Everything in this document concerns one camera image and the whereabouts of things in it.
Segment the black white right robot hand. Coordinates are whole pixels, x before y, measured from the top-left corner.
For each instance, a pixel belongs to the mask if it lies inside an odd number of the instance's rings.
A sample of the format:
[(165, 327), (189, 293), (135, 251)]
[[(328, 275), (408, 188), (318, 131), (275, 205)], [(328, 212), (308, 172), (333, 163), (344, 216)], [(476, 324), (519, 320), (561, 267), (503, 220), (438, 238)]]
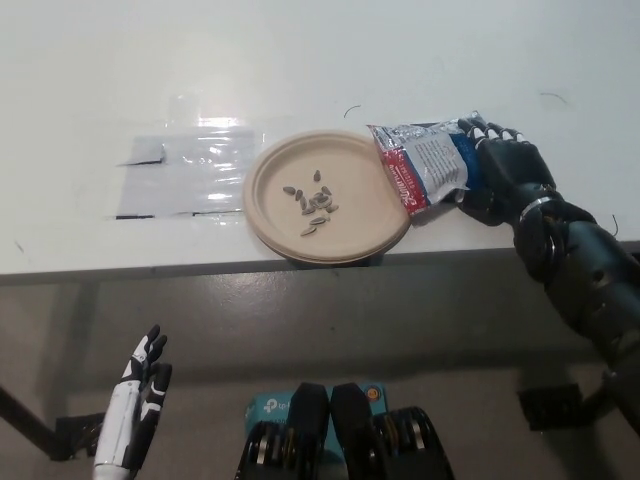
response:
[(481, 184), (458, 199), (459, 209), (487, 225), (517, 224), (536, 205), (559, 196), (538, 148), (512, 128), (461, 118), (458, 127), (471, 141)]

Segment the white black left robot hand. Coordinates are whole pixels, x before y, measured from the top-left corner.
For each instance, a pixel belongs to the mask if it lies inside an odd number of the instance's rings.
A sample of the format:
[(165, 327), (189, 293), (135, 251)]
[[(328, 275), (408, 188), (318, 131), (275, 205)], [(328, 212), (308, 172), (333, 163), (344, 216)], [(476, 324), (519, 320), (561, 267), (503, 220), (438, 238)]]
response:
[(102, 423), (95, 479), (133, 479), (142, 469), (172, 377), (172, 365), (160, 361), (166, 343), (155, 325), (129, 357)]

